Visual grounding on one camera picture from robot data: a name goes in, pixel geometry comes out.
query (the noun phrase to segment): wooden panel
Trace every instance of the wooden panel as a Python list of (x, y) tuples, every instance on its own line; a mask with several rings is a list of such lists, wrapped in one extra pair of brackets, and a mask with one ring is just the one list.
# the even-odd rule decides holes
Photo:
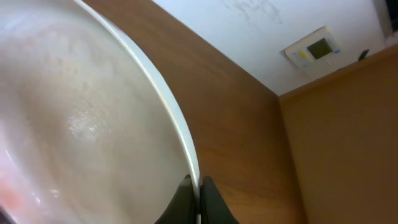
[(309, 223), (398, 223), (398, 47), (281, 101)]
[(242, 223), (303, 223), (278, 98), (152, 1), (87, 0), (153, 61), (176, 97), (202, 175)]

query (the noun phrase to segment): wall-mounted control panel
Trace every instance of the wall-mounted control panel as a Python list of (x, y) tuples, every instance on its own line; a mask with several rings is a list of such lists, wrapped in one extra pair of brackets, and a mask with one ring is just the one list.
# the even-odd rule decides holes
[(285, 49), (285, 54), (300, 68), (311, 67), (319, 61), (331, 66), (330, 56), (340, 53), (340, 48), (326, 27), (307, 35)]

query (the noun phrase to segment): brown wooden surface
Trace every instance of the brown wooden surface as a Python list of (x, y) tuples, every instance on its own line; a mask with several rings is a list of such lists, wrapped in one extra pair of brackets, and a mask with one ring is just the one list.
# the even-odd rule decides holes
[(281, 101), (309, 223), (398, 223), (398, 46)]
[(187, 120), (201, 175), (241, 223), (303, 223), (278, 98), (152, 1), (86, 0), (163, 74)]

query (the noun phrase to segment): white device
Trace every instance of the white device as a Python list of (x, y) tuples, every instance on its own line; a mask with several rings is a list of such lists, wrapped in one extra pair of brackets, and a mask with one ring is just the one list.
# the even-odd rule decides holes
[(323, 60), (330, 67), (330, 57), (340, 53), (340, 49), (330, 31), (322, 27), (285, 49), (285, 54), (299, 68), (311, 67)]

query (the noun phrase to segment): thermostat screen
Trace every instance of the thermostat screen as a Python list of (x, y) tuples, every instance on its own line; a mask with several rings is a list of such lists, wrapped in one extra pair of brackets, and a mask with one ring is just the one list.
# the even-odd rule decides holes
[(315, 59), (322, 58), (328, 53), (332, 53), (332, 49), (325, 38), (310, 45), (307, 49)]

